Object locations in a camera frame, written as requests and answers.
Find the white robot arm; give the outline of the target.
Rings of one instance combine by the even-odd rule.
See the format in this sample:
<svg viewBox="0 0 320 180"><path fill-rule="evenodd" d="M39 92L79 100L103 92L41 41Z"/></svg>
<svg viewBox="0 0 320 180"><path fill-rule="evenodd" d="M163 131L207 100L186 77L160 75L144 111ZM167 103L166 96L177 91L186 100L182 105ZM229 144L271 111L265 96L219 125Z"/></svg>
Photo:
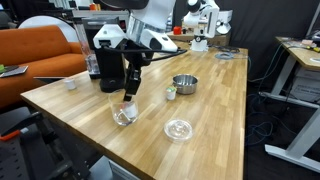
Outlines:
<svg viewBox="0 0 320 180"><path fill-rule="evenodd" d="M123 100L130 101L141 83L141 68L151 62L186 53L166 34L166 22L176 0L101 0L104 4L130 11L127 30L105 24L93 38L97 50L125 57L129 62Z"/></svg>

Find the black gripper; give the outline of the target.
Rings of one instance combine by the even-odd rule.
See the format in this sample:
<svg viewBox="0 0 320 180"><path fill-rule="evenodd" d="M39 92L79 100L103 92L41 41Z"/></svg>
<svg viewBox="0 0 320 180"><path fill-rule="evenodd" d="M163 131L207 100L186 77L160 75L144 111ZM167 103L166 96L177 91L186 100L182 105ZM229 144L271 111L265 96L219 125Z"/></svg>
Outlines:
<svg viewBox="0 0 320 180"><path fill-rule="evenodd" d="M125 95L123 100L130 101L137 93L141 83L141 68L149 66L154 53L145 47L138 46L132 40L124 40L120 45L120 57L126 71Z"/></svg>

